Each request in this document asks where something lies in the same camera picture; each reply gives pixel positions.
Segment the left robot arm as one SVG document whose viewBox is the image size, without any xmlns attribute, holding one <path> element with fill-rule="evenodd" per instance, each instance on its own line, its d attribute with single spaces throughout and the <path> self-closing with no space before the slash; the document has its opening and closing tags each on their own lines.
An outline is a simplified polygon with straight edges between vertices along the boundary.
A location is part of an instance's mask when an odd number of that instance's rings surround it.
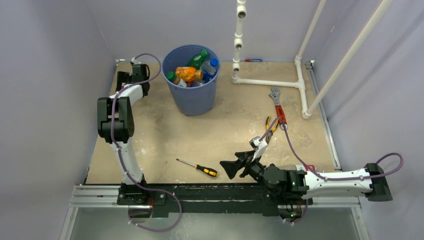
<svg viewBox="0 0 424 240">
<path fill-rule="evenodd" d="M 149 77 L 147 64 L 133 64 L 131 72 L 117 73 L 116 93 L 98 98 L 96 103 L 98 135 L 112 147 L 122 173 L 118 199 L 130 197 L 138 205 L 148 201 L 149 191 L 141 186 L 145 183 L 144 173 L 137 164 L 132 143 L 135 132 L 132 106 L 148 95 Z"/>
</svg>

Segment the orange juice bottle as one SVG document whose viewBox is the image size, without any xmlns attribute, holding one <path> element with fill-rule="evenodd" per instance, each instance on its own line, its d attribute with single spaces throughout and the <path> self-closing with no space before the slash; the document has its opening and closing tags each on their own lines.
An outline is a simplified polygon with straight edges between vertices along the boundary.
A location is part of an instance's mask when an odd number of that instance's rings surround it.
<svg viewBox="0 0 424 240">
<path fill-rule="evenodd" d="M 175 70 L 175 74 L 185 82 L 202 80 L 204 77 L 204 72 L 202 70 L 188 66 L 177 67 Z"/>
</svg>

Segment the green plastic bottle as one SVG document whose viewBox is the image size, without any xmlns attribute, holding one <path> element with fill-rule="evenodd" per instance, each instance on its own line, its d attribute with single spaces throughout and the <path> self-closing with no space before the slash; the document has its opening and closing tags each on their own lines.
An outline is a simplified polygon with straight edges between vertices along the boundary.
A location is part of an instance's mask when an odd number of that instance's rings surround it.
<svg viewBox="0 0 424 240">
<path fill-rule="evenodd" d="M 199 70 L 204 63 L 205 59 L 209 56 L 209 52 L 205 49 L 202 49 L 200 53 L 194 55 L 186 64 L 186 67 L 192 67 L 196 70 Z"/>
</svg>

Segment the small Pepsi bottle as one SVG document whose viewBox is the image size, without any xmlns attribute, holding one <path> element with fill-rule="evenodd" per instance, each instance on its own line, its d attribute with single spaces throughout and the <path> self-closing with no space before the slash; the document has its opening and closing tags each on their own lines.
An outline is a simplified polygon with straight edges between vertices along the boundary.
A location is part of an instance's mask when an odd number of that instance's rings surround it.
<svg viewBox="0 0 424 240">
<path fill-rule="evenodd" d="M 216 58 L 207 60 L 201 65 L 200 70 L 203 71 L 203 81 L 205 83 L 208 83 L 215 76 L 218 65 L 219 61 Z"/>
</svg>

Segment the green cap tea bottle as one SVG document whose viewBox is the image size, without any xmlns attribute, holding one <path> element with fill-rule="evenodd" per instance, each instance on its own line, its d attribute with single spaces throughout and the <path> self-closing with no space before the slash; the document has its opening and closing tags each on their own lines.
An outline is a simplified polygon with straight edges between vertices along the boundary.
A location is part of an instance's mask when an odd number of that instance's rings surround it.
<svg viewBox="0 0 424 240">
<path fill-rule="evenodd" d="M 170 82 L 172 82 L 173 84 L 186 88 L 187 87 L 187 83 L 182 80 L 175 72 L 169 71 L 166 73 L 165 75 L 166 79 Z"/>
</svg>

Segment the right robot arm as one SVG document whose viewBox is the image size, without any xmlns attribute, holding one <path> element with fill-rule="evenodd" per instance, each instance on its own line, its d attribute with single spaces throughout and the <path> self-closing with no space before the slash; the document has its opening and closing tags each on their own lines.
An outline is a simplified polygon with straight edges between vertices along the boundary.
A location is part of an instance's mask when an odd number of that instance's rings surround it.
<svg viewBox="0 0 424 240">
<path fill-rule="evenodd" d="M 254 158 L 254 151 L 236 152 L 237 160 L 222 160 L 220 165 L 229 179 L 238 171 L 240 177 L 250 176 L 271 198 L 288 204 L 317 197 L 366 197 L 370 202 L 393 200 L 383 169 L 376 163 L 345 171 L 314 173 L 303 169 L 282 169 L 265 166 Z"/>
</svg>

